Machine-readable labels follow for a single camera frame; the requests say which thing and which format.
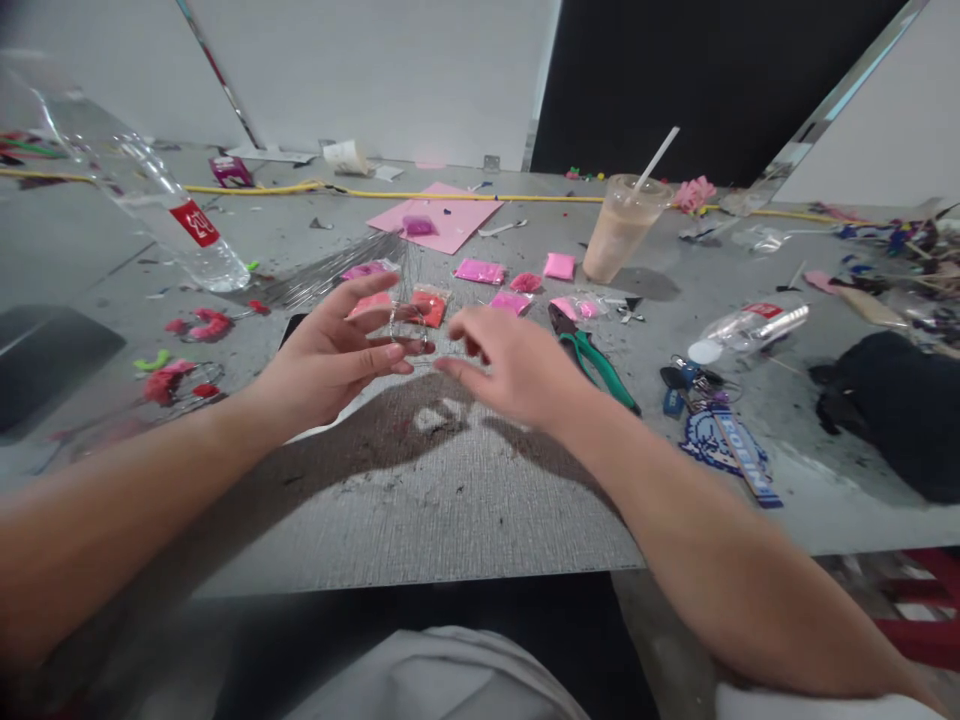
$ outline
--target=small bottle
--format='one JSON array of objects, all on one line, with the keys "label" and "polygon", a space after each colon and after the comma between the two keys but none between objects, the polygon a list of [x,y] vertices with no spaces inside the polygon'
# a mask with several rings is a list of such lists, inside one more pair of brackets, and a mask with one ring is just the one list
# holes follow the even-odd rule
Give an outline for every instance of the small bottle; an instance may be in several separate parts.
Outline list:
[{"label": "small bottle", "polygon": [[698,365],[722,355],[749,355],[793,332],[807,321],[810,307],[797,292],[778,293],[711,323],[687,350]]},{"label": "small bottle", "polygon": [[142,221],[197,283],[230,292],[250,282],[250,271],[143,138],[87,98],[43,53],[6,50],[2,60],[37,97],[45,124],[82,174]]}]

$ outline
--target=white wall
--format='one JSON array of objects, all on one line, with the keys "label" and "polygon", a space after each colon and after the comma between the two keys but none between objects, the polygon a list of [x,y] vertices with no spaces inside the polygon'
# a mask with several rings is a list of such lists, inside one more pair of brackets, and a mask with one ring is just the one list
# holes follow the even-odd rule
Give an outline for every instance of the white wall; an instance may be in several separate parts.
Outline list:
[{"label": "white wall", "polygon": [[519,170],[560,0],[191,0],[257,138]]},{"label": "white wall", "polygon": [[[227,146],[246,139],[176,0],[0,0],[0,6],[0,47],[43,50],[61,60],[91,98],[141,133]],[[32,112],[9,82],[0,84],[0,98],[4,127],[29,122]]]},{"label": "white wall", "polygon": [[960,2],[930,0],[774,197],[960,200]]}]

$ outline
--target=yellow cable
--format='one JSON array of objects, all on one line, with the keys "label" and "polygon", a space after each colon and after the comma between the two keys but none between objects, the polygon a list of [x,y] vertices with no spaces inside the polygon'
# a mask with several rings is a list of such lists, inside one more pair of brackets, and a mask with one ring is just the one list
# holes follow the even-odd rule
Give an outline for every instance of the yellow cable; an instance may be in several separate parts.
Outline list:
[{"label": "yellow cable", "polygon": [[[36,178],[59,178],[62,180],[72,180],[75,182],[87,182],[92,183],[93,180],[89,177],[83,175],[66,175],[63,173],[39,173],[31,172],[28,170],[0,170],[0,176],[7,175],[10,177],[36,177]],[[301,183],[296,185],[290,185],[287,187],[276,187],[276,188],[219,188],[219,187],[204,187],[202,185],[184,185],[183,189],[191,193],[206,193],[210,195],[298,195],[300,193],[310,192],[312,190],[330,190],[331,192],[338,193],[341,195],[347,195],[349,197],[359,197],[359,198],[381,198],[387,200],[410,200],[410,199],[424,199],[424,200],[501,200],[503,202],[508,202],[510,200],[514,202],[570,202],[570,203],[601,203],[603,198],[600,197],[568,197],[566,195],[560,196],[545,196],[545,195],[436,195],[434,193],[404,193],[404,192],[366,192],[364,190],[351,190],[350,188],[341,187],[339,185],[334,185],[333,183],[328,183],[326,180],[317,178],[316,180],[304,180]],[[707,205],[705,209],[707,210],[717,210],[719,205]],[[843,225],[873,225],[874,223],[859,221],[859,220],[849,220],[842,221],[837,220],[836,218],[829,217],[827,215],[812,215],[808,213],[794,213],[794,212],[784,212],[781,210],[754,210],[751,215],[765,215],[768,217],[785,217],[785,218],[794,218],[796,220],[809,220],[812,222],[827,223],[830,225],[843,224]]]}]

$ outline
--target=black wall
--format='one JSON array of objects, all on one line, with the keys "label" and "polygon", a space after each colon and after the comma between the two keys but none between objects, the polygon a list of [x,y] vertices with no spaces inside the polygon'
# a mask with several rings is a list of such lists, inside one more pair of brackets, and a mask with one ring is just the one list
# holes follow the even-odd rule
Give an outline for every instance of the black wall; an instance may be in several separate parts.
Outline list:
[{"label": "black wall", "polygon": [[531,169],[749,186],[905,1],[564,0]]}]

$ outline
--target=black bag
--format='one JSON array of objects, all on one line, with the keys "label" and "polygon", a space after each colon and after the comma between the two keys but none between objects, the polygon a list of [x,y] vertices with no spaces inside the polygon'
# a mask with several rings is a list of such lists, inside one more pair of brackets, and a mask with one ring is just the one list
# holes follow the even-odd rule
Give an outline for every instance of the black bag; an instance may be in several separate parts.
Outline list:
[{"label": "black bag", "polygon": [[927,500],[960,502],[960,360],[887,331],[810,374],[825,385],[817,415],[827,432],[839,425],[875,445]]}]

